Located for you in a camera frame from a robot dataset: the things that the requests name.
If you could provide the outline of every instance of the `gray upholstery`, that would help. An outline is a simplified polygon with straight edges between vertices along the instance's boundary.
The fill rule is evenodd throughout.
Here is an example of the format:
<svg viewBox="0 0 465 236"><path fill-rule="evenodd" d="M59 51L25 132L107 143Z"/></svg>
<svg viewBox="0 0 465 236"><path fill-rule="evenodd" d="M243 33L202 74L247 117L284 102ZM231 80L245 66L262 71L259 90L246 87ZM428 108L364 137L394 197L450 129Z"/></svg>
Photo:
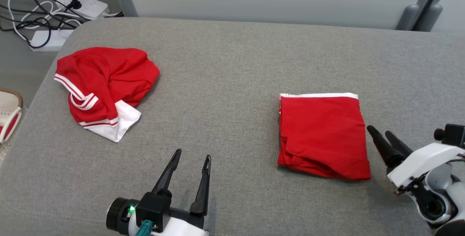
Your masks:
<svg viewBox="0 0 465 236"><path fill-rule="evenodd" d="M173 207L194 200L211 155L213 236L428 235L414 204L393 195L372 141L372 179L324 179L277 166L279 93L353 92L366 124L412 148L448 122L465 123L465 38L289 24L113 18L80 26L58 58L135 47L161 70L113 143L72 119L56 62L0 173L0 235L108 235L118 196L140 199L183 149Z"/></svg>

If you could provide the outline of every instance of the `floor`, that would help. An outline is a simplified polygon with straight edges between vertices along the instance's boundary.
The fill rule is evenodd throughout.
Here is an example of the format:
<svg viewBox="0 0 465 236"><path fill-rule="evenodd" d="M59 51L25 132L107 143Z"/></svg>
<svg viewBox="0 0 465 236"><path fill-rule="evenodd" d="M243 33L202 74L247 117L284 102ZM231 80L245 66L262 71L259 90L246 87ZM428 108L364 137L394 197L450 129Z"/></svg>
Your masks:
<svg viewBox="0 0 465 236"><path fill-rule="evenodd" d="M107 3L111 13L121 11L117 0L99 1ZM0 3L6 6L7 0L0 0ZM11 0L11 7L14 9L32 10L35 6L33 0ZM13 14L16 20L21 20L24 15ZM0 15L9 17L8 10L0 9ZM12 23L4 19L0 19L0 23L3 28L12 27ZM28 39L32 39L34 34L33 30L21 32ZM26 42L13 32L0 32L0 87L16 90L29 106L56 54L57 52L33 52Z"/></svg>

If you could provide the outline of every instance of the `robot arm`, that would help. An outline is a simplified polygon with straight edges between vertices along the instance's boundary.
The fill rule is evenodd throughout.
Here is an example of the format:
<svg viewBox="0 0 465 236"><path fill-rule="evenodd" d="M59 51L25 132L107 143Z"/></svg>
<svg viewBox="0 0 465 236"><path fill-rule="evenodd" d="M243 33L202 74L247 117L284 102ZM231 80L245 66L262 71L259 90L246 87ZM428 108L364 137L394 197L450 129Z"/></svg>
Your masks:
<svg viewBox="0 0 465 236"><path fill-rule="evenodd" d="M178 167L181 149L176 150L151 192L140 201L117 198L106 215L106 227L128 236L208 236L204 216L208 212L211 157L206 156L202 179L189 211L171 208L168 190L173 172Z"/></svg>
<svg viewBox="0 0 465 236"><path fill-rule="evenodd" d="M465 235L465 184L452 175L451 162L465 161L465 126L438 129L432 143L412 151L392 132L387 142L373 126L367 127L387 166L387 177L397 195L406 193L434 236Z"/></svg>

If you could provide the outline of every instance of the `red cloth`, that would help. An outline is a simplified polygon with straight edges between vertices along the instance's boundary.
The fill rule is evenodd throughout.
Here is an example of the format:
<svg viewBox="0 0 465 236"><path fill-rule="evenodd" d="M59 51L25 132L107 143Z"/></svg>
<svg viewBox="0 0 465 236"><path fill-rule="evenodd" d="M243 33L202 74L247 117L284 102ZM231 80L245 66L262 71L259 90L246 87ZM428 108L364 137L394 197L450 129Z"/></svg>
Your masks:
<svg viewBox="0 0 465 236"><path fill-rule="evenodd" d="M2 136L0 135L0 145L2 142L8 140L8 138L10 138L11 136L11 132L13 131L13 128L16 127L17 123L18 122L18 118L20 117L20 113L16 114L13 119L11 120L10 124L7 126L7 130L5 131L5 135L3 135L3 139L2 139ZM0 134L1 132L3 131L3 128L5 128L4 126L0 126Z"/></svg>
<svg viewBox="0 0 465 236"><path fill-rule="evenodd" d="M280 134L279 165L327 178L371 178L357 95L282 94Z"/></svg>
<svg viewBox="0 0 465 236"><path fill-rule="evenodd" d="M140 117L132 107L141 102L159 73L142 50L93 47L59 59L55 80L69 90L69 109L76 122L117 142ZM115 133L95 128L116 126L118 117L120 122L125 119L125 126Z"/></svg>

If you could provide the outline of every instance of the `white power strip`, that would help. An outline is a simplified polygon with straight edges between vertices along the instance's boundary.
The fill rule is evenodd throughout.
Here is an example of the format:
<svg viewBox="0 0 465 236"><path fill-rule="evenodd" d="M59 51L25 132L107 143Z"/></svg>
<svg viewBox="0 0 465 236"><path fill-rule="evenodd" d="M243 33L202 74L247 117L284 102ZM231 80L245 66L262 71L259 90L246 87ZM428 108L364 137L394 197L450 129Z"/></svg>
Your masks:
<svg viewBox="0 0 465 236"><path fill-rule="evenodd" d="M65 6L56 3L59 8L65 9L68 4L70 4L73 0L58 0L60 3L64 4ZM92 20L104 18L106 14L110 13L110 9L108 4L98 1L98 0L79 0L81 3L81 8L74 9L73 11L80 14L85 18L90 18Z"/></svg>
<svg viewBox="0 0 465 236"><path fill-rule="evenodd" d="M41 48L31 48L34 52L58 52L61 49L61 46L65 43L68 36L74 30L57 30L52 31L50 35L50 40L45 46ZM30 44L32 46L41 46L47 41L48 30L35 31L34 37L32 38Z"/></svg>

